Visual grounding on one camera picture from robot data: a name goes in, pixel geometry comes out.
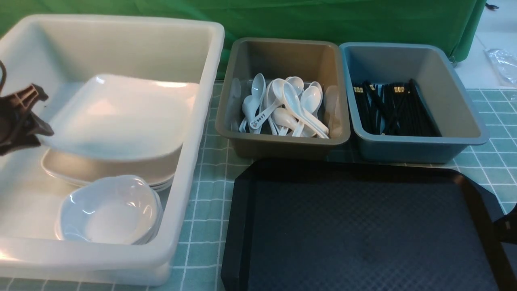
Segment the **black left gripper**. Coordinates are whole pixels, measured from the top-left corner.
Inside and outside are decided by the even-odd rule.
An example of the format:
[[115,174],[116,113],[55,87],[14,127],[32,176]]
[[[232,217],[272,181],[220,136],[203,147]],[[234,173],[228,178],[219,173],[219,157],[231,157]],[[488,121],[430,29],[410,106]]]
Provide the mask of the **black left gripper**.
[[1,97],[2,156],[22,149],[40,147],[37,135],[54,135],[50,124],[33,112],[38,101],[47,99],[48,94],[36,84]]

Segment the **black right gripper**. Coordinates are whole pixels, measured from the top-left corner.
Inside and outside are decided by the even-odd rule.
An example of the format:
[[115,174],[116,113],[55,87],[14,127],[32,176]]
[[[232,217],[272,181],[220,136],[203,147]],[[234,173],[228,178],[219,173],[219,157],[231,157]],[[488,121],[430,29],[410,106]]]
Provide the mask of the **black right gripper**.
[[497,239],[502,243],[517,243],[517,215],[506,214],[493,222]]

